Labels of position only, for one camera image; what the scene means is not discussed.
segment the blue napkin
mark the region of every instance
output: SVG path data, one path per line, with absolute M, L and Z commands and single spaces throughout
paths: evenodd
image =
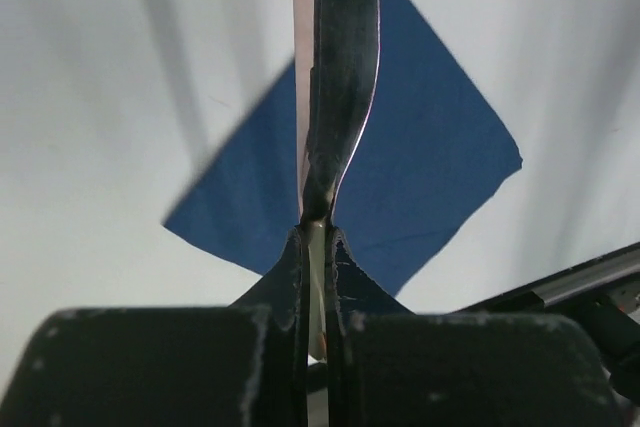
M 495 112 L 410 0 L 380 0 L 380 74 L 335 223 L 395 295 L 522 165 Z M 297 223 L 293 63 L 165 226 L 259 274 Z

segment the white surface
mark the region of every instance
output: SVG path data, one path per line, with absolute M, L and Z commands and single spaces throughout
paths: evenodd
M 399 298 L 458 308 L 639 240 L 640 0 L 413 1 L 524 166 Z M 224 304 L 256 280 L 160 221 L 293 23 L 291 0 L 0 2 L 2 385 L 58 308 Z

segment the metal blade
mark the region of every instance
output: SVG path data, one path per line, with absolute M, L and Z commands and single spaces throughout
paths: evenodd
M 293 3 L 298 201 L 311 270 L 309 353 L 323 359 L 326 231 L 373 100 L 379 0 Z

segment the blue cloth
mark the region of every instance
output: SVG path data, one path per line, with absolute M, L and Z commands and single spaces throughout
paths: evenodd
M 522 159 L 411 1 L 380 4 L 378 87 L 335 223 L 358 264 L 395 295 Z M 206 252 L 267 272 L 298 221 L 295 128 L 291 64 L 166 227 Z

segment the knife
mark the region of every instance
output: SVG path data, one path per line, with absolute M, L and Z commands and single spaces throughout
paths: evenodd
M 310 262 L 309 355 L 326 358 L 324 267 L 340 184 L 378 76 L 379 0 L 293 0 L 298 204 Z

